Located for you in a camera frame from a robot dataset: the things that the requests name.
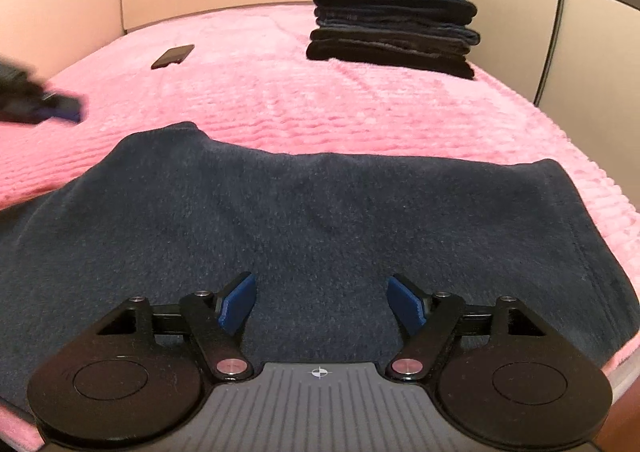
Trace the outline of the stack of folded dark clothes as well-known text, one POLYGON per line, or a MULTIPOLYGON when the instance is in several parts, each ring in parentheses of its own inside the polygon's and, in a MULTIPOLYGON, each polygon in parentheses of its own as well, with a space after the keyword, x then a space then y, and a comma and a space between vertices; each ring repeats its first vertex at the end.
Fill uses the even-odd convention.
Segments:
POLYGON ((470 27, 476 14, 468 0, 314 0, 317 27, 306 57, 472 80, 466 57, 480 43, 470 27))

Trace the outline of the dark navy fleece pants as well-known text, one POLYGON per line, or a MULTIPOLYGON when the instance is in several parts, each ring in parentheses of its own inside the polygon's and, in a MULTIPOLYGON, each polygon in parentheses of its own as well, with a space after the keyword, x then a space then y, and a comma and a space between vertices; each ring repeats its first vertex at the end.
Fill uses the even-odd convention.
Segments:
POLYGON ((603 364, 639 328, 631 282, 563 168, 282 155, 183 123, 133 134, 1 215, 1 394, 123 300, 175 302, 254 272, 250 360, 386 361, 389 276, 471 304, 520 298, 603 364))

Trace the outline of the pink plush bed blanket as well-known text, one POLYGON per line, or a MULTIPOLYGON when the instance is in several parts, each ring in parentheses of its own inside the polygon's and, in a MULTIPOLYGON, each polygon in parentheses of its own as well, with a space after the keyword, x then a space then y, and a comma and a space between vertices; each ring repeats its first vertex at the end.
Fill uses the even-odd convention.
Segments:
MULTIPOLYGON (((183 123, 269 154, 553 160, 638 299, 637 213, 544 113, 481 70, 466 80, 309 60, 313 25, 307 7, 215 12, 138 30, 51 79, 32 77, 43 95, 81 97, 84 119, 2 127, 1 215, 62 189, 125 138, 183 123), (194 49, 181 64, 151 70, 184 45, 194 49)), ((34 451, 596 448, 638 376, 639 329, 597 364, 520 298, 471 304, 421 290, 426 324, 409 336, 390 310, 400 345, 382 362, 255 362, 243 349, 255 306, 231 336, 217 322, 218 290, 163 304, 128 297, 36 367, 24 406, 1 395, 2 438, 34 451)))

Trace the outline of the black smartphone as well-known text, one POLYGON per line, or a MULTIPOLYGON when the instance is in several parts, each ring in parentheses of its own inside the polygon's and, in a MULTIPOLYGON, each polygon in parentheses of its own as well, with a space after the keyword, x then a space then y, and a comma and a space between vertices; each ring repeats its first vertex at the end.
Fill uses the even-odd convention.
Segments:
POLYGON ((172 47, 166 50, 159 58, 151 64, 151 70, 167 68, 171 64, 181 64, 194 49, 194 45, 184 45, 172 47))

